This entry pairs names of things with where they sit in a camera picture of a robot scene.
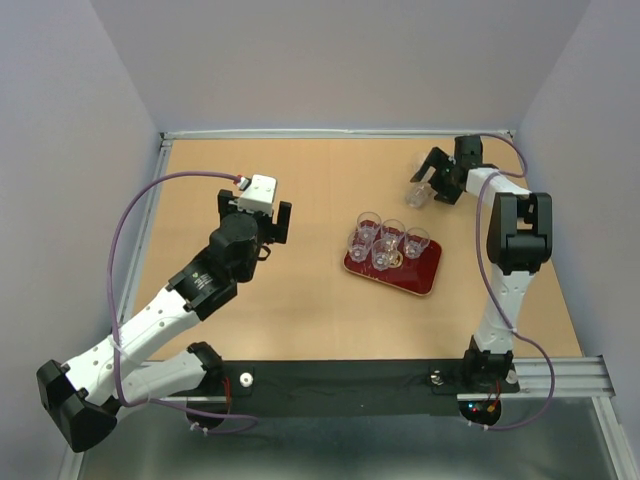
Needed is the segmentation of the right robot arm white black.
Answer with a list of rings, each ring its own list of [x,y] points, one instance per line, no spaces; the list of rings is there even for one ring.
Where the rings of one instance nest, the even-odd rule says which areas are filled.
[[[486,163],[485,136],[456,137],[453,154],[432,148],[411,177],[428,184],[438,202],[453,205],[464,193],[477,199],[476,259],[488,300],[460,366],[461,381],[472,390],[508,378],[516,339],[537,345],[520,333],[517,322],[525,294],[553,249],[551,196],[514,182],[528,173],[520,152],[519,173]]]

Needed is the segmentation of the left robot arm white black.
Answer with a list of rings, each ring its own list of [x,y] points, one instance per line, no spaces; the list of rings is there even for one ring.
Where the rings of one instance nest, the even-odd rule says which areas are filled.
[[[219,192],[219,227],[208,244],[156,296],[94,347],[38,368],[40,402],[73,452],[85,452],[115,429],[125,411],[195,388],[215,392],[220,356],[205,342],[153,367],[153,353],[230,302],[273,243],[287,240],[291,206],[274,201],[277,182],[256,175],[239,195]]]

